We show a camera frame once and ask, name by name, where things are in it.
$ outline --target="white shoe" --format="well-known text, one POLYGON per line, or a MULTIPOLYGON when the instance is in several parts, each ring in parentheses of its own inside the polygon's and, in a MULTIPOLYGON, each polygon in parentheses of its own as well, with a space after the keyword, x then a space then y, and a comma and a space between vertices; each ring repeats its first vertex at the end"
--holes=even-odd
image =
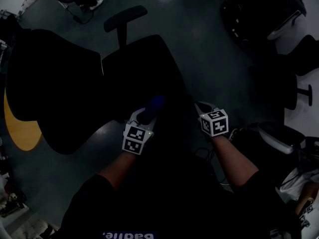
POLYGON ((103 0, 97 0, 96 2, 97 4, 95 6, 90 7, 90 10, 95 10, 97 7, 99 7, 103 3, 103 0))

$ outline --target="yellow wooden surface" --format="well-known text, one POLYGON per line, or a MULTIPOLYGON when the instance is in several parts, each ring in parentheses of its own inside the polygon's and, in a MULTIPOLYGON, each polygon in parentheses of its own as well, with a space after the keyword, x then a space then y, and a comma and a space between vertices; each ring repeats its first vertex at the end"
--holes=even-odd
POLYGON ((9 107, 4 91, 4 118, 9 134, 18 148, 32 150, 39 143, 42 133, 36 121, 20 121, 16 119, 9 107))

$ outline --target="white marker cube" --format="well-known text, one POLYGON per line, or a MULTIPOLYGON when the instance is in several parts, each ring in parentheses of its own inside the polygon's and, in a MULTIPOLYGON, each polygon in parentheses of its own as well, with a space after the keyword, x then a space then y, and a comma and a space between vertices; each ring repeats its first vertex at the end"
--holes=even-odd
POLYGON ((202 114, 199 119, 201 130, 210 136, 228 132, 228 116, 224 110, 202 114))
POLYGON ((153 136, 153 134, 152 131, 126 124, 123 133, 124 139, 122 150, 140 155, 144 149, 145 143, 153 136))

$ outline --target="dark gray floor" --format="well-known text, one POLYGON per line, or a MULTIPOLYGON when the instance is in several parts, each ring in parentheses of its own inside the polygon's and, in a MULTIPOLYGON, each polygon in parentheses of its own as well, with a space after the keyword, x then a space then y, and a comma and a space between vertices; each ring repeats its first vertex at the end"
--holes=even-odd
MULTIPOLYGON (((276 120, 280 115, 272 108, 250 103, 252 82, 247 67, 252 61, 231 40, 222 24, 219 9, 223 1, 105 0, 95 11, 94 18, 88 24, 80 25, 57 1, 38 0, 20 23, 26 28, 54 31, 105 57, 118 49, 118 43, 116 31, 105 33, 103 22, 121 10, 142 4, 149 13, 128 24, 128 42, 152 34, 161 35, 183 75, 188 92, 195 100, 224 108, 232 127, 276 120)), ((80 13, 74 5, 70 10, 80 13)), ((193 151, 198 147, 209 147, 195 128, 196 120, 192 123, 194 129, 188 147, 193 151)), ((3 144, 17 182, 28 197, 27 204, 44 219, 60 225, 81 184, 120 153, 124 125, 110 122, 69 156, 55 153, 44 139, 35 150, 20 151, 8 136, 3 121, 2 127, 3 144)), ((213 163, 217 176, 222 178, 217 161, 213 163)))

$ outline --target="chair armrest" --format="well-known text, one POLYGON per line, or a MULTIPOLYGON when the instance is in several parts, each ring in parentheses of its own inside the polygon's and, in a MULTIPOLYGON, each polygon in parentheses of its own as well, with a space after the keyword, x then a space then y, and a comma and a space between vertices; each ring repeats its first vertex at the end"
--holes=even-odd
POLYGON ((104 30, 108 33, 123 24, 146 15, 147 13, 148 11, 142 5, 123 10, 104 22, 104 30))

